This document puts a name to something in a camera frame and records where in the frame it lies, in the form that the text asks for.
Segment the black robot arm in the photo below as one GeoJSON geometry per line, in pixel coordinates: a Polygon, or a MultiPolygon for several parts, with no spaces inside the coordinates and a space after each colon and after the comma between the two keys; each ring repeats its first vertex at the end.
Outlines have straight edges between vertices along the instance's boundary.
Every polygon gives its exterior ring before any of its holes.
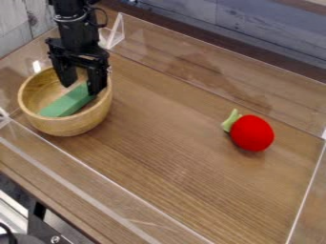
{"type": "Polygon", "coordinates": [[[53,20],[60,37],[46,38],[48,57],[61,85],[69,87],[77,78],[76,68],[86,71],[88,94],[96,95],[106,87],[109,53],[98,45],[94,3],[100,0],[48,0],[53,6],[53,20]]]}

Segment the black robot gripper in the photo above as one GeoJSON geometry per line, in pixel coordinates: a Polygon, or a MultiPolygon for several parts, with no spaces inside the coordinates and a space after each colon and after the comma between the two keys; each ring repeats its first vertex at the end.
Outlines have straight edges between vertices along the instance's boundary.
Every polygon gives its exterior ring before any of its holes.
{"type": "Polygon", "coordinates": [[[97,95],[106,87],[108,52],[98,46],[98,29],[94,18],[56,18],[60,36],[46,38],[48,57],[61,85],[76,81],[76,68],[86,69],[88,93],[97,95]]]}

